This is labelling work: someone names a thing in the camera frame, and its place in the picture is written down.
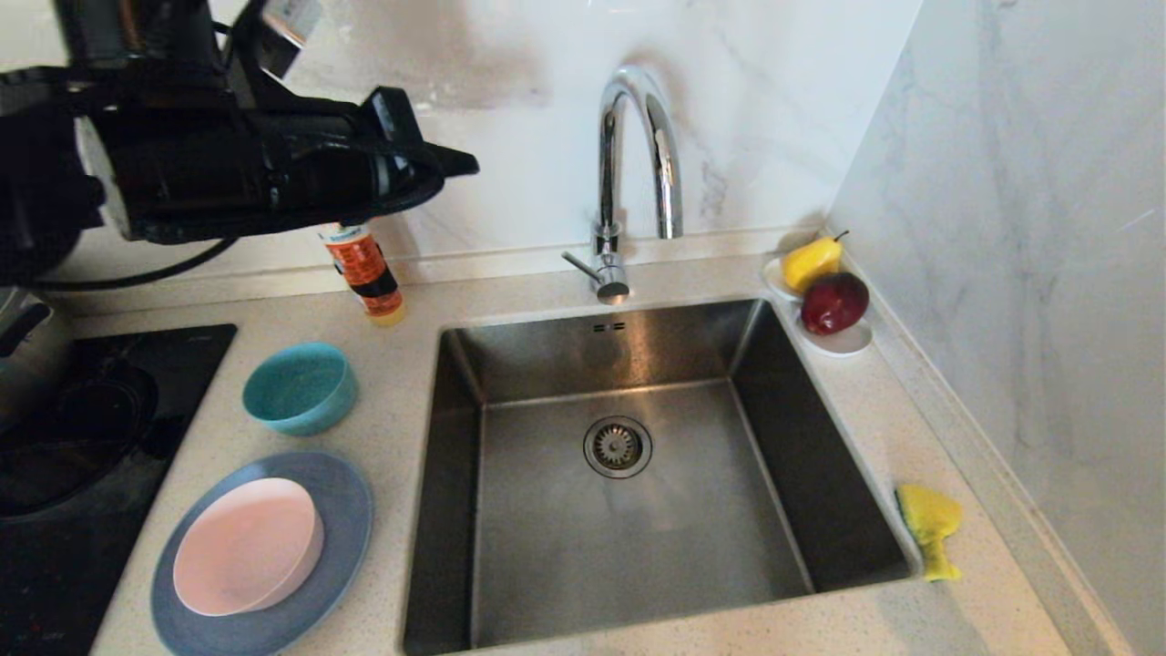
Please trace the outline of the yellow green sponge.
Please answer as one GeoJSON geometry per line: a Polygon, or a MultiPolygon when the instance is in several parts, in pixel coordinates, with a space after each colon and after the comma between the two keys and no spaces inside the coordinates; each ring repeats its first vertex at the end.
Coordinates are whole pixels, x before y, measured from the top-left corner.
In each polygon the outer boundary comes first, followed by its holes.
{"type": "Polygon", "coordinates": [[[961,527],[961,505],[940,491],[913,484],[899,486],[895,489],[895,501],[911,536],[920,548],[926,580],[961,579],[961,569],[946,555],[944,544],[944,539],[961,527]]]}

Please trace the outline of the yellow orange detergent bottle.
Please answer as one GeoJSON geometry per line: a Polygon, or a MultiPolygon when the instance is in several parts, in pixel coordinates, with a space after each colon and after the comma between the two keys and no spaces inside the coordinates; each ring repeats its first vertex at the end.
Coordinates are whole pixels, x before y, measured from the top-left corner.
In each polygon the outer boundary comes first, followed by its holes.
{"type": "Polygon", "coordinates": [[[403,292],[371,230],[333,221],[321,225],[317,237],[371,323],[396,325],[403,320],[403,292]]]}

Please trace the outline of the black induction cooktop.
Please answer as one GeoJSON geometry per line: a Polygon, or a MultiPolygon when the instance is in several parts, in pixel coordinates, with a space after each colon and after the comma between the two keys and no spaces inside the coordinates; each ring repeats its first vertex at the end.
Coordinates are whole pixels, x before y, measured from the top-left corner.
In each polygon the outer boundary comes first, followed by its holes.
{"type": "Polygon", "coordinates": [[[237,331],[76,341],[63,381],[0,433],[0,656],[87,656],[237,331]]]}

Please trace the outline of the teal bowl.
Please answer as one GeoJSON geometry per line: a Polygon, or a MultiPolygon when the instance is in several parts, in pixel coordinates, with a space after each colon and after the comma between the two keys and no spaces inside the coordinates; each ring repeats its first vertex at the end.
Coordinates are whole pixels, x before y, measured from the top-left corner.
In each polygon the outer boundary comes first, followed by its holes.
{"type": "Polygon", "coordinates": [[[271,354],[241,394],[251,419],[285,436],[316,436],[336,426],[357,398],[353,365],[329,343],[300,343],[271,354]]]}

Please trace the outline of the blue-grey plate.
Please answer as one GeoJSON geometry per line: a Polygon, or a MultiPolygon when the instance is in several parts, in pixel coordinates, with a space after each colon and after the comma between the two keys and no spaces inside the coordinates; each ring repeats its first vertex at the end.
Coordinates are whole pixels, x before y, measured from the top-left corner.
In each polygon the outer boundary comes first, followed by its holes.
{"type": "Polygon", "coordinates": [[[373,523],[373,498],[358,466],[319,451],[260,458],[236,470],[194,503],[171,532],[152,581],[152,619],[173,656],[278,656],[337,607],[361,567],[373,523]],[[287,478],[312,495],[323,519],[323,552],[300,588],[266,611],[215,619],[180,602],[173,581],[180,541],[215,502],[246,484],[287,478]]]}

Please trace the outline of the small white dish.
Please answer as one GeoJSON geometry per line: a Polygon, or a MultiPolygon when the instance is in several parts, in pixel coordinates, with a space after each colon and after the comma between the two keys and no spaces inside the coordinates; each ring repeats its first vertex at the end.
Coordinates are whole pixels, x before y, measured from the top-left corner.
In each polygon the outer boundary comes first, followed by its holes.
{"type": "Polygon", "coordinates": [[[872,344],[872,327],[866,319],[861,319],[857,324],[851,325],[851,327],[847,327],[838,333],[830,333],[830,336],[819,336],[819,333],[809,332],[805,327],[803,320],[800,319],[796,319],[794,324],[798,334],[807,344],[807,347],[813,350],[813,352],[824,354],[824,357],[854,357],[854,354],[859,354],[872,344]]]}
{"type": "Polygon", "coordinates": [[[803,296],[787,285],[786,278],[784,278],[784,258],[774,258],[763,266],[763,282],[770,285],[770,290],[775,292],[779,298],[787,299],[787,302],[803,302],[803,296]]]}

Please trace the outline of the round metal drain strainer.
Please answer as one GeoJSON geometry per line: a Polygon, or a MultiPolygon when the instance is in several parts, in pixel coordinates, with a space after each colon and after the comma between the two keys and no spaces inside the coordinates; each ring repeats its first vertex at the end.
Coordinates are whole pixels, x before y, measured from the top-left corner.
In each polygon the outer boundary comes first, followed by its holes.
{"type": "Polygon", "coordinates": [[[625,415],[609,415],[588,428],[583,440],[586,463],[609,480],[628,480],[640,474],[653,457],[649,429],[625,415]]]}

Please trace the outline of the dark red apple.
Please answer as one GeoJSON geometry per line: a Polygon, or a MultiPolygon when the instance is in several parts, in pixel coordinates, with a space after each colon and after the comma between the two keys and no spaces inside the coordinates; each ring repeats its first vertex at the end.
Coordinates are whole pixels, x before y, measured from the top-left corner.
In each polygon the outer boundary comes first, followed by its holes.
{"type": "Polygon", "coordinates": [[[809,333],[833,336],[854,327],[866,315],[869,287],[850,271],[828,273],[805,291],[800,319],[809,333]]]}

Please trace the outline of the chrome gooseneck faucet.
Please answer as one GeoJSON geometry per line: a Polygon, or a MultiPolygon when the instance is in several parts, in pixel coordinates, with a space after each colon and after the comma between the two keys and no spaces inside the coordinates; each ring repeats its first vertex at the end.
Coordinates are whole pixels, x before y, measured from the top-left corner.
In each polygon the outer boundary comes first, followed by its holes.
{"type": "Polygon", "coordinates": [[[666,108],[665,93],[645,68],[618,68],[600,93],[598,219],[588,242],[588,261],[569,251],[559,254],[586,275],[597,302],[621,304],[630,296],[628,275],[619,251],[621,225],[616,219],[616,191],[620,154],[620,121],[625,107],[633,107],[644,126],[652,163],[655,193],[655,230],[659,240],[683,237],[681,161],[676,134],[666,108]]]}

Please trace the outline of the stainless steel sink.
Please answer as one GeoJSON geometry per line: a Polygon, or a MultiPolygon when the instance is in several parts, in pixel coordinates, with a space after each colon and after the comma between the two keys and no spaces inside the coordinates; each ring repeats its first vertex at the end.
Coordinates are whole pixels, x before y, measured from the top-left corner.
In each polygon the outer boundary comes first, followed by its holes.
{"type": "Polygon", "coordinates": [[[440,332],[403,620],[440,656],[915,574],[782,320],[726,299],[440,332]],[[586,463],[625,415],[649,465],[586,463]]]}

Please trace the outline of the yellow pear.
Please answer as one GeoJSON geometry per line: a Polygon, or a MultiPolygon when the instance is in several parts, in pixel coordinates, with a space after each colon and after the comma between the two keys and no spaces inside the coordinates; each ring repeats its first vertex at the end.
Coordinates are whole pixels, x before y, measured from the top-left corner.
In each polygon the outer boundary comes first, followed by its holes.
{"type": "Polygon", "coordinates": [[[784,283],[793,292],[801,296],[817,278],[841,271],[843,258],[842,237],[849,235],[849,230],[837,237],[822,237],[798,251],[792,251],[782,259],[784,283]]]}

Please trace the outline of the pink bowl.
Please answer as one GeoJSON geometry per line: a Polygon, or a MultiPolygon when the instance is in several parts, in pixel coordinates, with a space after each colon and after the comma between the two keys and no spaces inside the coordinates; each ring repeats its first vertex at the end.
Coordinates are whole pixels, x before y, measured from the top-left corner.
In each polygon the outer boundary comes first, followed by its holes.
{"type": "Polygon", "coordinates": [[[304,486],[267,477],[229,491],[180,539],[173,586],[201,616],[266,611],[307,581],[323,553],[325,528],[304,486]]]}

